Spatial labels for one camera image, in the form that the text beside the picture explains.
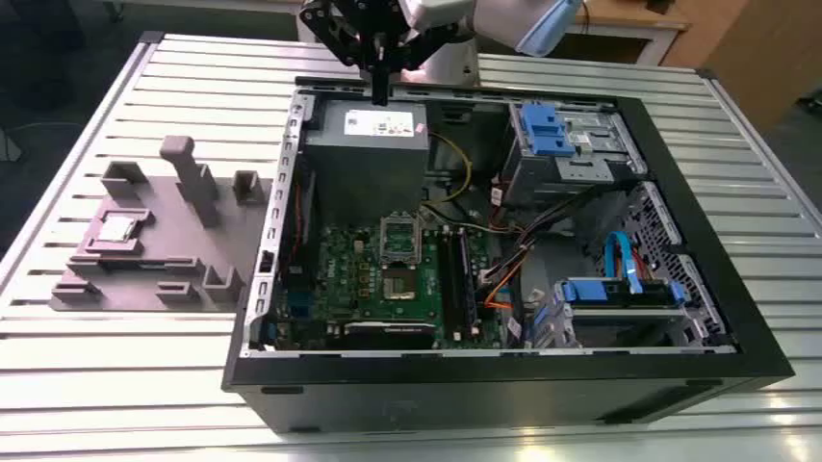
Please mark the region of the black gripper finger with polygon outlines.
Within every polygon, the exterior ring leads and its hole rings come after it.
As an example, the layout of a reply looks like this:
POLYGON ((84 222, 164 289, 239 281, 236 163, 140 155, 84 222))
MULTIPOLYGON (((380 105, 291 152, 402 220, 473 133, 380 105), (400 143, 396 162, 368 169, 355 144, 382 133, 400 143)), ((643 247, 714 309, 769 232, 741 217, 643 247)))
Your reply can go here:
POLYGON ((299 20, 346 66, 356 66, 370 82, 371 102, 382 104, 382 70, 378 58, 378 19, 374 1, 304 1, 299 20))
POLYGON ((458 35, 461 26, 450 23, 427 29, 404 43, 399 29, 379 33, 379 104, 387 105, 392 76, 402 70, 416 70, 434 52, 458 35))

